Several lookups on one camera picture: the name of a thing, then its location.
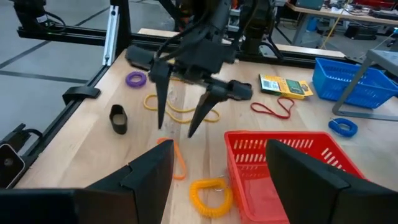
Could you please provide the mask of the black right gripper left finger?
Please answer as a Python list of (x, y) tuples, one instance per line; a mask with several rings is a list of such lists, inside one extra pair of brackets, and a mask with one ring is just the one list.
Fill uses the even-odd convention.
[(1, 191), (1, 223), (160, 223), (173, 177), (174, 142), (79, 189)]

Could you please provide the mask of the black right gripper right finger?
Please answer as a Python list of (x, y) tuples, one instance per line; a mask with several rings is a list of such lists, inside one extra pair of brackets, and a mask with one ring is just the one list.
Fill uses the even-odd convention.
[(277, 140), (266, 146), (270, 176), (290, 223), (397, 223), (397, 192)]

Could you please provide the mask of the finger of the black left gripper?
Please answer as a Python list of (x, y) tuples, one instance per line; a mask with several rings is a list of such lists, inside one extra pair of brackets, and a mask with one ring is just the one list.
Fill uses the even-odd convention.
[(164, 60), (156, 60), (149, 71), (149, 78), (155, 84), (157, 93), (158, 129), (162, 128), (165, 105), (171, 75), (171, 67)]
[(227, 89), (222, 86), (210, 85), (206, 88), (206, 92), (202, 94), (195, 109), (190, 127), (188, 130), (188, 137), (191, 138), (198, 129), (200, 123), (205, 119), (206, 115), (213, 109), (213, 107), (222, 101), (228, 99)]

